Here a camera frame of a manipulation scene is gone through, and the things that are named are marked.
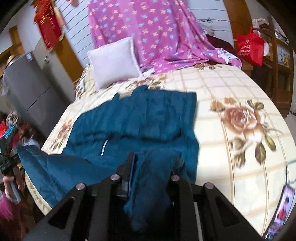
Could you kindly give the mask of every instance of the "smartphone screen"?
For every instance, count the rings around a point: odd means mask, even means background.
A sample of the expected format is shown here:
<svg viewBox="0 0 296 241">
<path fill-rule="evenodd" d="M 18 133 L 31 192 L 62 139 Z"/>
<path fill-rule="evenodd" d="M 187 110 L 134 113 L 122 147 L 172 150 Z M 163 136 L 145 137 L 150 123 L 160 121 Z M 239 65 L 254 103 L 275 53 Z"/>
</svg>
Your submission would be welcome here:
<svg viewBox="0 0 296 241">
<path fill-rule="evenodd" d="M 264 240 L 273 240 L 274 237 L 281 231 L 292 207 L 294 195 L 295 189 L 285 185 L 275 215 L 263 235 Z"/>
</svg>

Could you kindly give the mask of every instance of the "person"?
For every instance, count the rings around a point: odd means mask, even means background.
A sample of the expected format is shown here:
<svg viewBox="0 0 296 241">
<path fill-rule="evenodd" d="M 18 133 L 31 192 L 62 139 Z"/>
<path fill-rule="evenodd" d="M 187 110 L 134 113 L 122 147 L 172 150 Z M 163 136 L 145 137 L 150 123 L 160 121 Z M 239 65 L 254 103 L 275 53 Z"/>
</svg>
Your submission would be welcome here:
<svg viewBox="0 0 296 241">
<path fill-rule="evenodd" d="M 289 198 L 287 197 L 285 199 L 284 205 L 282 207 L 282 209 L 279 211 L 278 215 L 277 215 L 277 219 L 281 220 L 281 221 L 285 221 L 286 216 L 287 216 L 287 206 L 289 204 Z"/>
<path fill-rule="evenodd" d="M 5 192 L 0 195 L 0 240 L 21 241 L 20 205 L 17 202 L 9 181 L 14 177 L 3 177 Z M 19 190 L 25 188 L 20 173 L 16 175 Z"/>
</svg>

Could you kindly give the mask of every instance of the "white pillow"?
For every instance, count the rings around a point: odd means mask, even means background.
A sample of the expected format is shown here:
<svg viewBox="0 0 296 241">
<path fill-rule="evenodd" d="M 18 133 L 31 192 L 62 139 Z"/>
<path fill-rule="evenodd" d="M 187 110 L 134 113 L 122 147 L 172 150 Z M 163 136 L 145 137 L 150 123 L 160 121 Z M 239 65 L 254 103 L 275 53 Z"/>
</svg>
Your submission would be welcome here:
<svg viewBox="0 0 296 241">
<path fill-rule="evenodd" d="M 87 56 L 93 66 L 96 90 L 142 76 L 131 37 L 88 51 Z"/>
</svg>

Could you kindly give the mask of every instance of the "cream plaid bedspread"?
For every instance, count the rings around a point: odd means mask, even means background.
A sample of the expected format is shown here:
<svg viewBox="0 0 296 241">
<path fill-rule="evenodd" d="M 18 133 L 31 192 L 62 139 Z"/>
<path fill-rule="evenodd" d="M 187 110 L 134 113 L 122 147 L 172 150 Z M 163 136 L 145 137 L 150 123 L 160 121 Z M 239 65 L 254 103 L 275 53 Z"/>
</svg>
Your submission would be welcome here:
<svg viewBox="0 0 296 241">
<path fill-rule="evenodd" d="M 126 96 L 143 84 L 152 89 L 196 92 L 194 132 L 200 143 L 196 184 L 212 182 L 263 235 L 285 184 L 285 166 L 296 158 L 296 147 L 272 101 L 236 67 L 205 64 L 90 91 L 66 109 L 42 150 L 61 153 L 80 114 L 117 92 Z M 296 165 L 290 165 L 288 179 L 295 178 Z M 47 214 L 51 208 L 28 176 L 26 183 L 38 207 Z"/>
</svg>

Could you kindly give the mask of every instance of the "human hand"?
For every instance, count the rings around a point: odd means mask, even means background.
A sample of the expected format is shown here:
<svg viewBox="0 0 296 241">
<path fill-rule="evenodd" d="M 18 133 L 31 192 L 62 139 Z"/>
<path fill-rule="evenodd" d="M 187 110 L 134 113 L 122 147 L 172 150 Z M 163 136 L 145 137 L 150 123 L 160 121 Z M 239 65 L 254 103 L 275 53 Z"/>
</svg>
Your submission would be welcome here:
<svg viewBox="0 0 296 241">
<path fill-rule="evenodd" d="M 15 176 L 16 176 L 17 188 L 19 190 L 24 189 L 25 188 L 25 181 L 22 179 L 22 176 L 20 174 L 19 169 L 17 169 L 17 173 L 15 174 Z M 13 192 L 13 190 L 11 188 L 11 185 L 10 185 L 10 181 L 13 181 L 14 179 L 15 179 L 14 176 L 4 176 L 3 177 L 3 183 L 4 183 L 4 186 L 5 186 L 5 192 L 12 199 L 16 199 L 16 197 L 14 195 L 14 192 Z"/>
</svg>

